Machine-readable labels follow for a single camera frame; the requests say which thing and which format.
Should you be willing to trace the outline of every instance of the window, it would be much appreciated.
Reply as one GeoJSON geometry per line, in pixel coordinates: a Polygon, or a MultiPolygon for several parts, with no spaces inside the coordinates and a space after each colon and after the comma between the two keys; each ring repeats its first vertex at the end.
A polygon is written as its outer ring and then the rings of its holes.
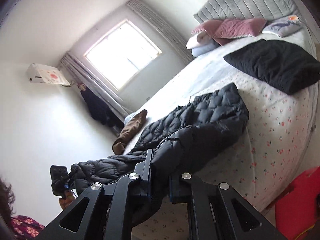
{"type": "Polygon", "coordinates": [[[84,56],[120,90],[161,50],[130,21],[125,20],[84,56]]]}

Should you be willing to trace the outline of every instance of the gray curtain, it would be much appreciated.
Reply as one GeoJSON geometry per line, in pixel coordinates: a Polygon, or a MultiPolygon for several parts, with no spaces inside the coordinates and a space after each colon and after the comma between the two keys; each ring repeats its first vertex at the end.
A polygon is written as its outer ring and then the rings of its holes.
{"type": "Polygon", "coordinates": [[[125,108],[123,100],[108,88],[95,74],[83,65],[75,56],[67,52],[60,60],[59,69],[64,68],[75,78],[77,83],[83,83],[96,96],[101,98],[115,115],[123,122],[132,113],[125,108]]]}
{"type": "Polygon", "coordinates": [[[191,51],[187,49],[187,42],[178,34],[157,12],[141,0],[131,0],[127,6],[155,28],[187,65],[193,60],[191,51]]]}

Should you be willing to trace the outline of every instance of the gray tufted headboard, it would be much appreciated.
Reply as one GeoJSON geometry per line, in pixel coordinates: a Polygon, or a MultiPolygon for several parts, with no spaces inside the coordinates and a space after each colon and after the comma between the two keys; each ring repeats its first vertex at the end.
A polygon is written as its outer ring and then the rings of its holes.
{"type": "Polygon", "coordinates": [[[265,18],[270,21],[290,14],[300,14],[293,0],[208,0],[194,18],[199,23],[226,18],[265,18]]]}

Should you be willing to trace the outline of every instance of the white bed sheet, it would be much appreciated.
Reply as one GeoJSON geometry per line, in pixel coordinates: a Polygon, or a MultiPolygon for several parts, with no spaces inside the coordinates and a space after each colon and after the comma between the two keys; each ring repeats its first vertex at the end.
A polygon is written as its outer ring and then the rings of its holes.
{"type": "MultiPolygon", "coordinates": [[[[306,27],[286,38],[272,34],[242,38],[195,59],[140,110],[148,110],[147,126],[166,116],[177,105],[187,104],[194,96],[234,82],[249,110],[247,128],[236,144],[212,159],[197,175],[207,183],[228,182],[262,211],[290,183],[303,158],[315,119],[318,83],[288,96],[224,61],[223,56],[260,39],[295,43],[316,56],[315,45],[306,27]]],[[[140,134],[126,147],[125,154],[134,147],[140,134]]],[[[181,211],[181,206],[172,205],[167,200],[164,202],[157,214],[136,227],[135,236],[144,239],[145,234],[157,230],[159,221],[164,223],[172,219],[181,223],[165,227],[161,234],[177,234],[176,239],[183,239],[188,228],[183,220],[185,211],[181,211]]]]}

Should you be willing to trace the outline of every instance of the black puffer jacket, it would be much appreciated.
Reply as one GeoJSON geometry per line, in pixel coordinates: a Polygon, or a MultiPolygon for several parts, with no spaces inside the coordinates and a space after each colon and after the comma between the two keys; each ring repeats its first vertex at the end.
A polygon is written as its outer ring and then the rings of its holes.
{"type": "Polygon", "coordinates": [[[192,103],[178,106],[166,117],[146,127],[127,155],[73,164],[71,169],[77,193],[94,182],[112,183],[133,172],[135,165],[145,160],[147,149],[156,148],[151,169],[157,205],[135,215],[134,224],[143,222],[160,208],[168,176],[173,171],[199,171],[238,140],[248,119],[248,109],[233,83],[214,93],[198,96],[192,103]]]}

